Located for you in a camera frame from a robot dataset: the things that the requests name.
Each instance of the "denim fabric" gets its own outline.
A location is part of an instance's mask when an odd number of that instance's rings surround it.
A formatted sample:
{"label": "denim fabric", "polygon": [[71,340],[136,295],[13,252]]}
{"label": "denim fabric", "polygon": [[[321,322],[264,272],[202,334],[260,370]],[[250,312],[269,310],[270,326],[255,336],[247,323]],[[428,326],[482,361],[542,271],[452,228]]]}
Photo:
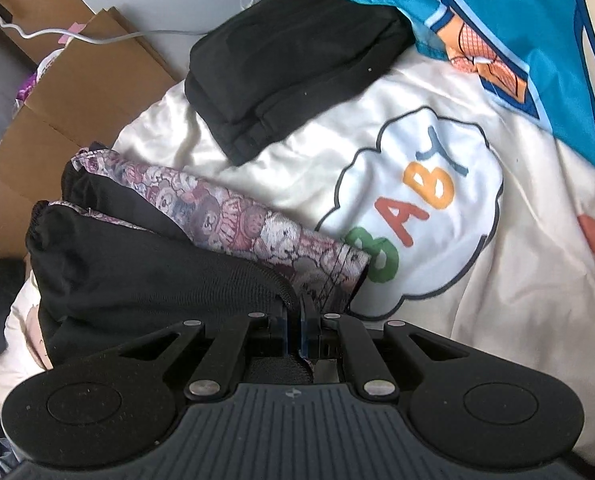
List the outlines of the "denim fabric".
{"label": "denim fabric", "polygon": [[14,455],[8,439],[0,438],[0,478],[4,478],[18,465],[20,465],[20,462]]}

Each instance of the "floral patterned fabric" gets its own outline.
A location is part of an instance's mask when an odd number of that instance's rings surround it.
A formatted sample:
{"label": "floral patterned fabric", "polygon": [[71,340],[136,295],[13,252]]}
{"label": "floral patterned fabric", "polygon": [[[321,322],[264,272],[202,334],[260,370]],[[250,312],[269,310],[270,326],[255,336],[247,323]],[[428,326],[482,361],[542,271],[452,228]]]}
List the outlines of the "floral patterned fabric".
{"label": "floral patterned fabric", "polygon": [[322,313],[345,309],[370,260],[353,246],[183,171],[131,162],[113,150],[81,150],[72,164],[134,190],[197,247],[268,264]]}

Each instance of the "white duvet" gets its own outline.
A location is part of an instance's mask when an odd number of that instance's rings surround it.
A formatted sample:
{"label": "white duvet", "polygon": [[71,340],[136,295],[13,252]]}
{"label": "white duvet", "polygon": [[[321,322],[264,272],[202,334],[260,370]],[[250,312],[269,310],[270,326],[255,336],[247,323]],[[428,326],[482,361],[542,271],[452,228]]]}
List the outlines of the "white duvet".
{"label": "white duvet", "polygon": [[492,104],[477,76],[409,51],[239,168],[179,84],[114,148],[364,248],[373,259],[356,315],[404,319],[558,377],[582,400],[576,451],[595,464],[595,254],[579,220],[595,249],[595,169]]}

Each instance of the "orange letter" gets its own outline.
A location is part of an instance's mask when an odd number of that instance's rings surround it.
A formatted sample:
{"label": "orange letter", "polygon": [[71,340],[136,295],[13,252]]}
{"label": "orange letter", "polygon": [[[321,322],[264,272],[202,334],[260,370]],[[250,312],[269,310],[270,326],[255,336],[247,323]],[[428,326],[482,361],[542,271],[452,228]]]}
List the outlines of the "orange letter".
{"label": "orange letter", "polygon": [[[415,175],[421,178],[421,184],[415,180]],[[437,181],[442,183],[442,195],[437,196]],[[420,195],[427,204],[436,209],[446,209],[455,196],[455,187],[449,173],[442,168],[435,168],[433,171],[427,170],[419,162],[410,163],[404,170],[402,182]]]}
{"label": "orange letter", "polygon": [[393,232],[400,238],[400,241],[404,244],[404,247],[413,246],[413,238],[408,234],[407,230],[404,229],[404,223],[408,221],[411,215],[420,220],[428,220],[429,214],[420,209],[417,205],[409,204],[408,202],[400,202],[399,200],[393,200],[392,198],[385,198],[381,196],[375,200],[375,209],[382,215],[386,223],[393,230]]}

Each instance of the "cloud print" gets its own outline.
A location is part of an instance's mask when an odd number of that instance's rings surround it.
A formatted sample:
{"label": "cloud print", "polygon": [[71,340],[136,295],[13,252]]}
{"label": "cloud print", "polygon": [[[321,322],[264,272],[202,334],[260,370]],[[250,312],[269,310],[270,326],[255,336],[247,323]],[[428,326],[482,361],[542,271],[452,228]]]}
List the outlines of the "cloud print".
{"label": "cloud print", "polygon": [[429,107],[387,121],[340,173],[317,226],[372,255],[351,311],[385,319],[458,282],[495,234],[502,189],[478,124]]}

